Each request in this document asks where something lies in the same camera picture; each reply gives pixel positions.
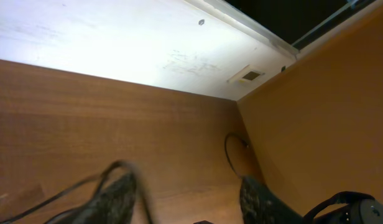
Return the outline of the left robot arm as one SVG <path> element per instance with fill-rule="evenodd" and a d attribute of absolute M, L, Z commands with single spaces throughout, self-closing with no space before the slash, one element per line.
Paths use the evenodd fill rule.
<path fill-rule="evenodd" d="M 136 196 L 134 174 L 128 173 L 88 203 L 48 220 L 49 223 L 130 223 Z M 301 216 L 250 176 L 241 179 L 239 204 L 244 223 L 383 223 L 383 205 L 359 192 L 339 192 Z"/>

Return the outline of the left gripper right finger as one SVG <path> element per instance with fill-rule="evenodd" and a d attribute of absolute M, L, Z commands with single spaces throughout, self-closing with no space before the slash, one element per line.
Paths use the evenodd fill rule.
<path fill-rule="evenodd" d="M 303 218 L 251 176 L 241 178 L 239 204 L 244 224 L 301 224 Z"/>

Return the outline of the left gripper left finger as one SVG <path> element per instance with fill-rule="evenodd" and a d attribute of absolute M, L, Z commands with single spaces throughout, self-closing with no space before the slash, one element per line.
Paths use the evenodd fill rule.
<path fill-rule="evenodd" d="M 133 174 L 125 174 L 106 187 L 87 204 L 54 224 L 129 224 L 136 202 L 137 182 Z"/>

